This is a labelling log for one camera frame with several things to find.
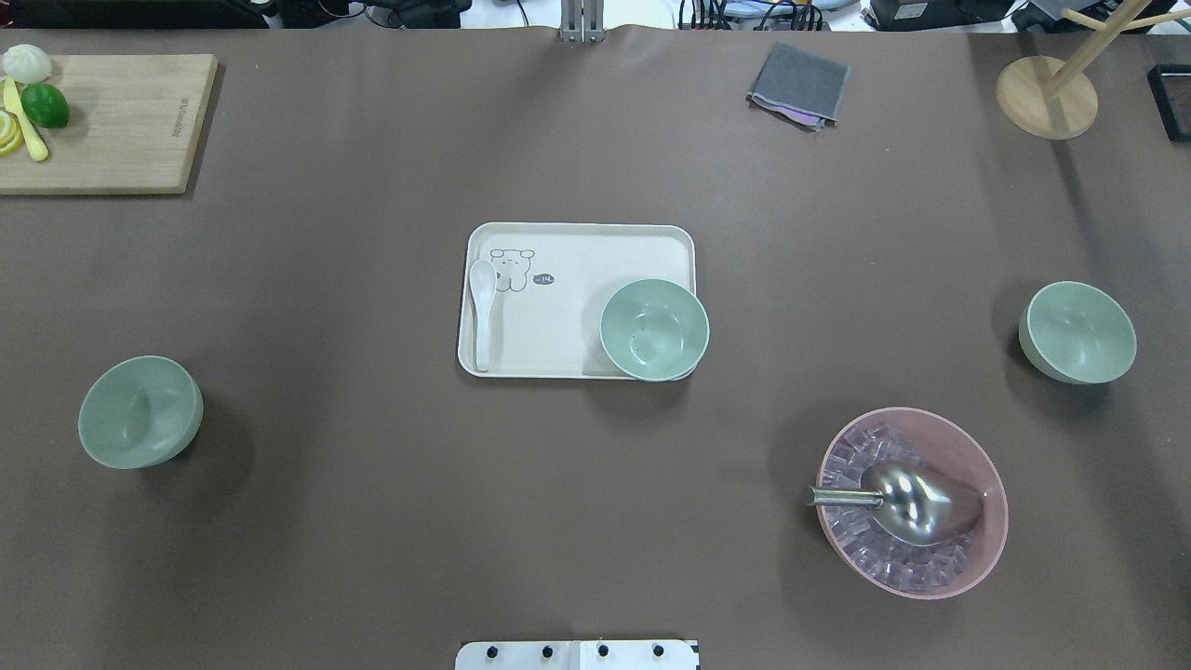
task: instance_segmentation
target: scoop handle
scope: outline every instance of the scoop handle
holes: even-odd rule
[[[475,369],[487,372],[492,368],[492,307],[475,306]]]
[[[880,507],[881,503],[885,502],[885,497],[877,491],[806,487],[806,489],[803,490],[803,502],[806,503],[807,507]]]
[[[29,120],[29,114],[25,113],[25,107],[20,104],[20,93],[17,92],[17,80],[11,76],[4,82],[4,106],[17,117],[17,123],[20,124],[20,132],[25,136],[25,149],[29,150],[29,157],[37,162],[50,157],[50,150],[45,146],[45,142],[37,133],[33,121]]]

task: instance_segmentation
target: garlic bulb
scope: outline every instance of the garlic bulb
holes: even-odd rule
[[[4,52],[4,71],[20,83],[37,83],[49,79],[54,65],[50,56],[32,44],[18,44]]]

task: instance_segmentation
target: green bowl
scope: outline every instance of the green bowl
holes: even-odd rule
[[[1017,339],[1035,368],[1067,384],[1112,382],[1137,355],[1129,314],[1111,295],[1079,281],[1058,281],[1035,293]]]
[[[87,392],[79,440],[108,468],[148,468],[177,456],[201,422],[194,378],[167,358],[139,357],[108,370]]]
[[[665,278],[642,278],[617,290],[599,319],[607,358],[642,382],[690,375],[707,351],[711,326],[693,293]]]

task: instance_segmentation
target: ceramic spoon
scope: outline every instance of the ceramic spoon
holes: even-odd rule
[[[492,302],[497,298],[497,268],[492,261],[472,263],[467,286],[475,303],[475,369],[487,372],[492,365]]]
[[[865,490],[806,487],[807,506],[868,507],[894,538],[929,547],[962,536],[980,520],[980,494],[949,477],[908,463],[878,463],[860,476]]]

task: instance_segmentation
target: black device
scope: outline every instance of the black device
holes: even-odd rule
[[[355,0],[388,10],[391,27],[460,27],[459,15],[472,8],[472,0]],[[320,7],[331,15],[345,15],[349,0],[322,0]]]
[[[1191,65],[1154,65],[1147,75],[1171,142],[1191,142]]]
[[[909,31],[999,21],[1014,0],[871,0],[877,30]]]
[[[248,0],[11,0],[13,27],[268,27]]]
[[[1121,4],[1116,0],[1087,2],[1086,0],[1030,0],[1030,4],[1014,13],[1014,25],[1022,32],[1074,32],[1086,27],[1062,17],[1065,8],[1074,10],[1098,21],[1108,20]],[[1174,0],[1153,0],[1137,14],[1139,19],[1165,14],[1174,6]],[[1127,30],[1127,33],[1148,32],[1153,26]]]
[[[472,8],[472,0],[362,0],[392,10],[405,27],[460,27],[459,15]]]

